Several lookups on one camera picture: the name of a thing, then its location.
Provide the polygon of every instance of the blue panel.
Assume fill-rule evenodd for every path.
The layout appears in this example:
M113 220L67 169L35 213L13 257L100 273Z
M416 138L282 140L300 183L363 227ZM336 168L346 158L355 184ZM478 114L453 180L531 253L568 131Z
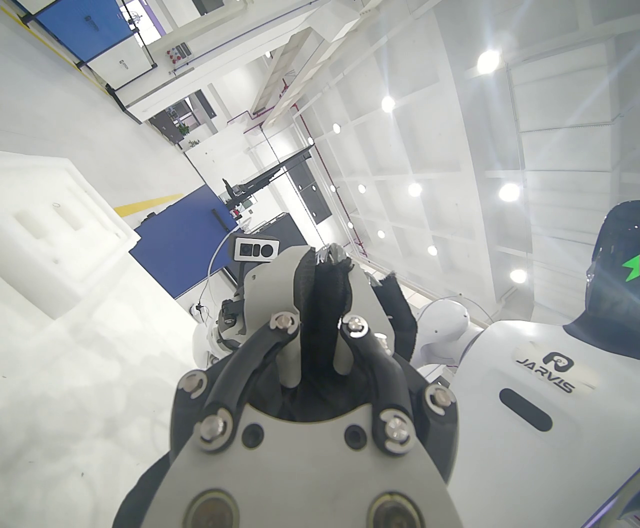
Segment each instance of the blue panel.
M227 234L212 209L229 229L236 226L222 201L204 185L136 229L141 239L131 255L174 299L207 276L213 252ZM230 264L228 244L212 271Z
M36 18L83 61L132 35L116 0L59 0Z

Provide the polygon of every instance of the black robot head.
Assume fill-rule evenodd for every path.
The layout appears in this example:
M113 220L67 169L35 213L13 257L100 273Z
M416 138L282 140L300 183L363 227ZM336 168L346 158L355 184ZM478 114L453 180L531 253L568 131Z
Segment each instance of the black robot head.
M586 311L633 330L640 323L640 200L606 216L587 270Z

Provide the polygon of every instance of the humanoid robot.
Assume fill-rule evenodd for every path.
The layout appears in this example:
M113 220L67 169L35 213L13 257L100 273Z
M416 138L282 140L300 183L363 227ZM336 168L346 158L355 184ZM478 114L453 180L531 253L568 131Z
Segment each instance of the humanoid robot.
M409 365L415 329L395 277L340 246L252 269L209 331L229 354L178 382L170 452L114 527L461 528L457 405Z
M565 326L482 331L451 300L418 314L412 365L459 365L448 490L465 528L591 526L640 467L639 226L639 201L607 215Z
M223 303L200 343L228 355L179 381L170 452L114 527L577 528L628 512L638 220L640 202L609 213L585 313L564 327L481 331L453 301L416 324L393 275L372 281L339 246L285 250ZM459 365L449 388L418 374L434 362Z

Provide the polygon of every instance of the hex bolt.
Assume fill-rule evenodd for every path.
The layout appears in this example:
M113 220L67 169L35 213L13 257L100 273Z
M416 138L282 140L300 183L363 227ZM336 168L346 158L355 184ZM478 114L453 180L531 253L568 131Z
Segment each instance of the hex bolt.
M385 434L392 442L401 444L409 437L409 427L402 418L396 416L385 425Z
M443 387L436 387L433 391L433 402L438 407L449 407L452 403L449 391Z
M347 327L352 332L361 332L362 329L364 328L364 324L362 323L362 320L359 317L353 316L349 319L347 323Z
M278 317L276 317L276 327L279 328L280 330L286 330L288 328L291 328L293 324L294 324L294 321L291 316L288 316L286 314L280 314Z
M182 388L191 394L194 390L198 388L200 385L200 378L198 374L191 374L184 379L184 383L182 384Z
M225 421L216 414L207 416L200 424L200 438L205 442L213 442L225 432Z

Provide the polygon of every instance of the floor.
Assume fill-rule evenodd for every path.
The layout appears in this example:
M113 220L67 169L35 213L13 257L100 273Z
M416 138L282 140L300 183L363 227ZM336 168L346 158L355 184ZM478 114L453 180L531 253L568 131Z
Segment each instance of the floor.
M130 256L51 321L0 280L0 528L109 528L167 452L195 322Z
M69 158L112 207L203 182L153 127L138 125L74 66L0 11L0 150ZM126 218L136 226L146 216Z
M202 185L175 147L1 10L0 47L0 150L71 159L112 207ZM130 256L55 321L0 280L0 528L111 526L168 450L194 328Z

